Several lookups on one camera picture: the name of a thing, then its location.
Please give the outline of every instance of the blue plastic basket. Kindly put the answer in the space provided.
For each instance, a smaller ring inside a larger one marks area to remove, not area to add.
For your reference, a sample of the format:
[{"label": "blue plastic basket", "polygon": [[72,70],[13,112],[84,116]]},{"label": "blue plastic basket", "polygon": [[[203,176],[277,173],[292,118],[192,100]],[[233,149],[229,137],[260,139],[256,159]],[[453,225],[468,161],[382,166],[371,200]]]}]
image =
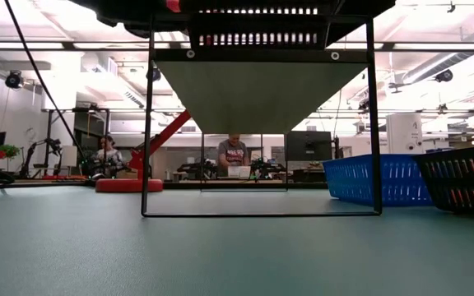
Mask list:
[{"label": "blue plastic basket", "polygon": [[[373,205],[372,155],[323,162],[330,195]],[[381,155],[384,206],[431,206],[420,170],[411,155]]]}]

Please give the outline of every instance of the fluorescent light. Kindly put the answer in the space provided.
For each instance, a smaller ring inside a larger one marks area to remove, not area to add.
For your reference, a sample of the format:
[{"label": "fluorescent light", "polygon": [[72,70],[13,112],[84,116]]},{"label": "fluorescent light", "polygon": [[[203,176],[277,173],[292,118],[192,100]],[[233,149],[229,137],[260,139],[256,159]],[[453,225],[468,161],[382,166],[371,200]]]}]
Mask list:
[{"label": "fluorescent light", "polygon": [[420,43],[403,43],[403,44],[395,44],[393,49],[401,49],[401,50],[432,50],[436,51],[443,51],[443,50],[454,50],[455,52],[459,50],[474,50],[473,43],[465,43],[465,44],[420,44]]},{"label": "fluorescent light", "polygon": [[[381,49],[383,43],[374,43],[374,49]],[[336,42],[328,45],[327,49],[367,49],[366,42]]]},{"label": "fluorescent light", "polygon": [[111,109],[111,113],[145,113],[145,109]]},{"label": "fluorescent light", "polygon": [[161,123],[161,124],[167,124],[170,122],[170,119],[165,116],[164,114],[162,113],[158,113],[158,112],[151,112],[151,116],[158,122],[158,123]]},{"label": "fluorescent light", "polygon": [[110,135],[143,135],[144,132],[110,132]]},{"label": "fluorescent light", "polygon": [[[29,49],[63,49],[59,42],[34,42],[26,44]],[[0,49],[23,49],[21,42],[0,42]]]},{"label": "fluorescent light", "polygon": [[[126,49],[148,49],[148,42],[76,42],[74,47],[77,49],[118,49],[118,51]],[[168,49],[168,43],[155,43],[156,49]]]},{"label": "fluorescent light", "polygon": [[184,112],[186,111],[186,109],[179,109],[179,108],[176,108],[176,109],[153,109],[153,112],[160,112],[160,113],[177,113],[177,112]]}]

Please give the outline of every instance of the man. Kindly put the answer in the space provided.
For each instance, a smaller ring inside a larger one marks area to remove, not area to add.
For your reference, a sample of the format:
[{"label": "man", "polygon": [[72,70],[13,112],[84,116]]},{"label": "man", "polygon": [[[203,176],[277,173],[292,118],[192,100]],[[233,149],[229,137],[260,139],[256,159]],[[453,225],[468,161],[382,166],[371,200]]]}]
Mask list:
[{"label": "man", "polygon": [[239,139],[240,135],[228,135],[228,140],[219,144],[219,177],[228,176],[228,167],[230,166],[249,165],[246,145]]}]

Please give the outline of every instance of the white wall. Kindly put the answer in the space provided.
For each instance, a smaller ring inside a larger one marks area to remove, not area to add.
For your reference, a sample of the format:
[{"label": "white wall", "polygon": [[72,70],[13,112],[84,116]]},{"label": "white wall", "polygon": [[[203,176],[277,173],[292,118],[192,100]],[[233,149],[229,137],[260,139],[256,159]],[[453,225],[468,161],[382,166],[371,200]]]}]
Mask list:
[{"label": "white wall", "polygon": [[[0,132],[7,132],[6,144],[14,145],[18,148],[28,149],[30,140],[38,140],[46,134],[47,115],[41,113],[42,99],[40,95],[35,97],[33,103],[32,92],[29,90],[9,90],[2,79],[0,79]],[[36,134],[35,139],[29,139],[25,135],[27,129],[32,128],[32,133]],[[41,161],[43,149],[38,148],[31,163]],[[21,155],[10,162],[9,169],[15,171],[21,166]],[[0,160],[0,169],[7,168],[7,161]]]}]

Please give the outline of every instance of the ceiling light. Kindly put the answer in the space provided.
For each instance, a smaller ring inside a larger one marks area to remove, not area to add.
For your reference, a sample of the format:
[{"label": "ceiling light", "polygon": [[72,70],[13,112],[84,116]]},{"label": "ceiling light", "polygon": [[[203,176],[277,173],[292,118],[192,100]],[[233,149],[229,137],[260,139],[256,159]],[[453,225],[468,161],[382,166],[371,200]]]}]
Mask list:
[{"label": "ceiling light", "polygon": [[[76,42],[73,45],[77,49],[117,49],[118,51],[149,49],[148,42]],[[169,47],[168,43],[155,43],[156,49]]]},{"label": "ceiling light", "polygon": [[145,113],[145,109],[110,109],[111,113]]},{"label": "ceiling light", "polygon": [[433,52],[436,51],[443,51],[443,50],[454,50],[457,52],[458,50],[474,50],[473,43],[466,43],[466,44],[420,44],[420,43],[400,43],[395,44],[393,49],[400,49],[400,50],[430,50]]},{"label": "ceiling light", "polygon": [[[59,42],[27,42],[29,49],[63,49],[63,45]],[[20,42],[0,42],[0,49],[23,49]]]},{"label": "ceiling light", "polygon": [[[381,49],[383,43],[374,43],[374,49]],[[327,46],[327,49],[367,49],[366,42],[336,42]]]},{"label": "ceiling light", "polygon": [[110,135],[143,135],[144,132],[110,132]]}]

